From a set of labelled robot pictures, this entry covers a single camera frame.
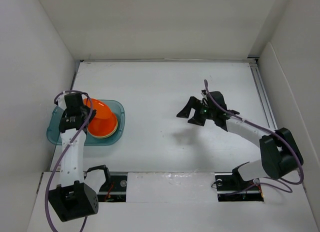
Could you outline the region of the orange plate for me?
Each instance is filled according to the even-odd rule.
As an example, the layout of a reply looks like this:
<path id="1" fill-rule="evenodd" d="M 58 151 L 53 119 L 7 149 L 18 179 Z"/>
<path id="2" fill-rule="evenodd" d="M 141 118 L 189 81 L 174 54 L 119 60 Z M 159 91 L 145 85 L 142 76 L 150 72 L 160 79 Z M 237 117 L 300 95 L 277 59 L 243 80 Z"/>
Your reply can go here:
<path id="1" fill-rule="evenodd" d="M 115 120 L 116 115 L 112 112 L 110 107 L 102 102 L 101 100 L 92 98 L 84 98 L 83 103 L 85 106 L 87 106 L 89 109 L 93 109 L 94 120 Z"/>
<path id="2" fill-rule="evenodd" d="M 88 132 L 97 136 L 105 136 L 108 134 L 113 134 L 114 132 L 116 132 L 117 128 L 117 117 L 116 119 L 111 120 L 93 119 L 88 125 Z"/>

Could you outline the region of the beige plate with black patch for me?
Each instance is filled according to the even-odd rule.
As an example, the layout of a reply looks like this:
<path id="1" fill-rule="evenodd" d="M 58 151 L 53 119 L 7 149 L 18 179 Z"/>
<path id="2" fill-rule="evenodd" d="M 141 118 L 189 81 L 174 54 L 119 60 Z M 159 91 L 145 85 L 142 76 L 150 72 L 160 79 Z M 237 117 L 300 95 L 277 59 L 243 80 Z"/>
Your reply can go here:
<path id="1" fill-rule="evenodd" d="M 103 135 L 103 136 L 94 135 L 94 134 L 92 134 L 92 133 L 90 133 L 90 132 L 89 132 L 89 134 L 90 134 L 90 136 L 92 136 L 93 138 L 102 140 L 102 139 L 107 139 L 107 138 L 110 138 L 110 137 L 112 137 L 112 136 L 115 136 L 115 135 L 116 135 L 116 132 L 110 133 L 110 134 L 107 134 L 107 135 Z"/>

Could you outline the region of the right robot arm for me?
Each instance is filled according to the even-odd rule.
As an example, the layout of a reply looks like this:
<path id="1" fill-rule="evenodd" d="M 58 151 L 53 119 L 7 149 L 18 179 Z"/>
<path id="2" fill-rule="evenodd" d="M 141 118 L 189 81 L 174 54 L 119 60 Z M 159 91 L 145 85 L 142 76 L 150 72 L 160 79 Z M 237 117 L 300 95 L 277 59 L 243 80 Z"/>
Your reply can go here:
<path id="1" fill-rule="evenodd" d="M 226 179 L 217 178 L 218 189 L 241 193 L 261 184 L 260 179 L 279 181 L 285 186 L 300 185 L 304 181 L 304 160 L 290 130 L 271 130 L 241 117 L 227 108 L 219 91 L 202 92 L 203 98 L 191 96 L 176 115 L 188 123 L 204 126 L 207 120 L 226 132 L 238 135 L 259 148 L 260 159 L 235 167 Z"/>

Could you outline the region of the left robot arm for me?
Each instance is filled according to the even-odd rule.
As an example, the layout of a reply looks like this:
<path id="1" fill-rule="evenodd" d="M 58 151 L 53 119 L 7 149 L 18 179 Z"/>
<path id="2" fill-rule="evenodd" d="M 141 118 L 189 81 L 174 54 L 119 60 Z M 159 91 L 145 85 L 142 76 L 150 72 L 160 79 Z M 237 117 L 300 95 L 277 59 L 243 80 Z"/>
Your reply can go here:
<path id="1" fill-rule="evenodd" d="M 68 222 L 99 211 L 99 189 L 86 184 L 83 165 L 87 128 L 96 110 L 89 95 L 77 90 L 60 93 L 54 102 L 63 109 L 58 126 L 62 153 L 55 165 L 60 169 L 57 186 L 46 189 L 46 197 L 59 219 Z"/>

